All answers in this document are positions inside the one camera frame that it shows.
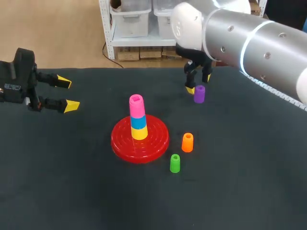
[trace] floor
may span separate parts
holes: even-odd
[[[22,47],[35,52],[39,68],[118,68],[102,55],[105,39],[98,0],[0,0],[0,6],[0,60],[12,61]],[[184,62],[121,65],[183,67]]]

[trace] cable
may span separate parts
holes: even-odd
[[[109,59],[109,58],[104,54],[104,49],[105,49],[105,47],[106,47],[106,42],[105,42],[105,44],[104,44],[104,47],[102,47],[102,54],[105,56],[105,58],[108,59],[109,61],[112,61],[113,63],[119,65],[120,67],[122,67],[122,68],[124,69],[124,67],[123,67],[121,64],[119,64],[119,63],[117,63],[117,62],[115,62],[115,61]]]

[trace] blue ring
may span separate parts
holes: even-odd
[[[131,127],[134,129],[142,129],[146,127],[146,116],[144,115],[141,118],[130,117]]]

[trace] green cup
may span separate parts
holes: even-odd
[[[172,173],[178,173],[180,171],[180,156],[178,154],[172,155],[169,169]]]

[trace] ring stacking toy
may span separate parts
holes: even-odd
[[[111,146],[125,161],[148,163],[162,156],[169,145],[166,125],[158,118],[145,115],[144,100],[135,94],[130,97],[130,116],[113,128]]]

